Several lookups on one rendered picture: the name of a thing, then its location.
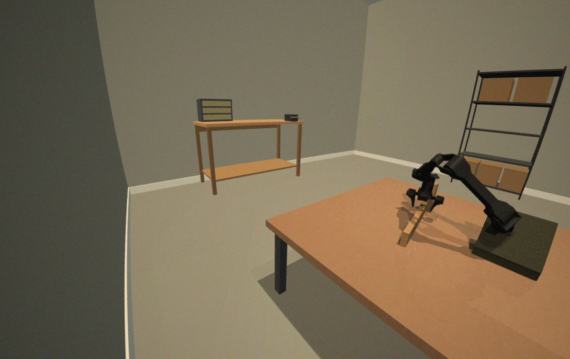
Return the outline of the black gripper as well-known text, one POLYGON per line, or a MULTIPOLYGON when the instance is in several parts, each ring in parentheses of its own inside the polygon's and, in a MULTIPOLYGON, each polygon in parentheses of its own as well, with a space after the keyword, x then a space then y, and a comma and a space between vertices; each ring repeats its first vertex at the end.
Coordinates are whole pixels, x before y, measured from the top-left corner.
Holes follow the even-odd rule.
MULTIPOLYGON (((422 190, 426 190, 426 188, 429 188, 429 192, 431 192, 432 189, 433 189, 433 185, 422 184, 422 187, 423 187, 422 190)), ((414 207, 415 198, 416 198, 416 195, 417 195, 416 190, 410 188, 409 190, 407 190, 406 195, 408 195, 408 197, 411 198, 411 205, 412 205, 412 207, 414 207)), ((437 197, 432 196, 431 199, 434 200, 434 203, 433 203, 433 205, 431 206, 430 212, 431 212, 431 210, 432 210, 435 206, 440 205, 440 204, 443 204, 443 201, 444 201, 444 197, 441 197, 441 196, 439 196, 439 195, 437 195, 437 197)))

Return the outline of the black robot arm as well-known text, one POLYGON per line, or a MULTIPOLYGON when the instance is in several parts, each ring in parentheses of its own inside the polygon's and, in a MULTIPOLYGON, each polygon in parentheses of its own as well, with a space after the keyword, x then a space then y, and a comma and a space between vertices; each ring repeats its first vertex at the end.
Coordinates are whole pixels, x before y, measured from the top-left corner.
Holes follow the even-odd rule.
MULTIPOLYGON (((515 223, 521 219, 521 216, 514 207, 505 201, 498 200, 498 198, 494 197, 494 194, 491 194, 486 189, 482 182, 479 182, 478 178, 470 172, 469 162, 464 157, 454 153, 446 155, 438 153, 430 162, 424 163, 418 170, 414 168, 412 177, 422 181, 423 184, 434 185, 435 179, 440 178, 437 174, 431 174, 435 167, 443 174, 463 182, 470 192, 485 205, 484 213, 491 220, 492 232, 511 236, 515 223), (443 161, 448 162, 443 167, 440 167, 439 165, 443 161)), ((422 190, 422 188, 420 187, 417 193, 418 200, 426 202, 427 199, 431 199, 433 193, 429 192, 429 188, 426 188, 426 190, 422 190)))

